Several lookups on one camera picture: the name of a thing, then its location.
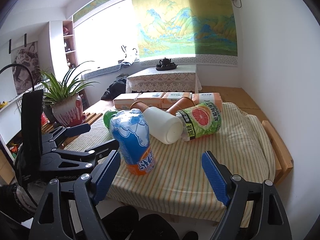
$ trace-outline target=white plastic bottle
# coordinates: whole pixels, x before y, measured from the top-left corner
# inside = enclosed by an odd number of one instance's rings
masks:
[[[149,126],[149,133],[164,144],[175,143],[183,131],[182,121],[157,107],[149,107],[143,112]]]

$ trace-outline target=grapefruit image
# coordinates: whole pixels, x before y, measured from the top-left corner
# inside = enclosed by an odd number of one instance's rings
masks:
[[[200,105],[197,105],[196,106],[198,109],[201,109],[203,111],[205,111],[207,113],[207,115],[209,116],[209,120],[210,120],[210,117],[211,117],[211,110],[209,109],[209,107],[207,106],[204,106],[203,104],[200,104]]]
[[[203,128],[206,127],[210,122],[210,117],[206,111],[200,108],[192,109],[191,114],[197,123]]]

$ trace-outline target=bottle label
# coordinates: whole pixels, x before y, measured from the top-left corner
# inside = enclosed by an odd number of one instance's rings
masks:
[[[119,111],[111,119],[110,126],[128,170],[136,175],[149,173],[155,160],[150,147],[149,127],[142,112],[139,109]]]
[[[221,116],[218,108],[211,102],[179,110],[190,140],[217,132],[221,127]]]

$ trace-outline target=wooden bed frame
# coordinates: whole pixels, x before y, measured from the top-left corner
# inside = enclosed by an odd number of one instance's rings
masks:
[[[292,157],[281,137],[270,122],[262,121],[262,126],[266,131],[273,148],[273,154],[276,161],[276,175],[274,183],[279,185],[293,168]]]

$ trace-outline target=red and white flower pot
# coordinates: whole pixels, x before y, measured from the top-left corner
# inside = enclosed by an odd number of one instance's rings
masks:
[[[82,124],[84,116],[81,97],[77,93],[52,105],[52,113],[57,121],[64,127]]]

